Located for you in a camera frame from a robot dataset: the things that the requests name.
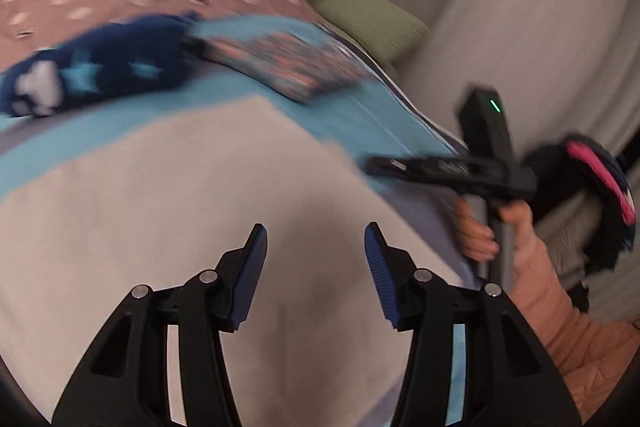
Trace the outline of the peach jacket forearm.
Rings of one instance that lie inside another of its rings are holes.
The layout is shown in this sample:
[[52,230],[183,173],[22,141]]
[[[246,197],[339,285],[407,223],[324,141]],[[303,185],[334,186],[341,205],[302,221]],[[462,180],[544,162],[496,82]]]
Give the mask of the peach jacket forearm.
[[583,421],[597,412],[622,379],[639,348],[628,322],[598,323],[573,306],[526,202],[502,210],[515,225],[511,300],[546,348]]

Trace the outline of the person right hand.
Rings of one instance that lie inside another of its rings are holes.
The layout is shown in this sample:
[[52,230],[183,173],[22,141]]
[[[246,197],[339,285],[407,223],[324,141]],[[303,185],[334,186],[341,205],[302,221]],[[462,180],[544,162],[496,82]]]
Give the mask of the person right hand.
[[[514,200],[499,209],[499,216],[506,225],[512,225],[514,251],[519,254],[536,242],[532,212],[524,200]],[[477,221],[471,205],[459,199],[456,207],[456,223],[463,254],[476,262],[489,262],[498,255],[495,233],[488,225]]]

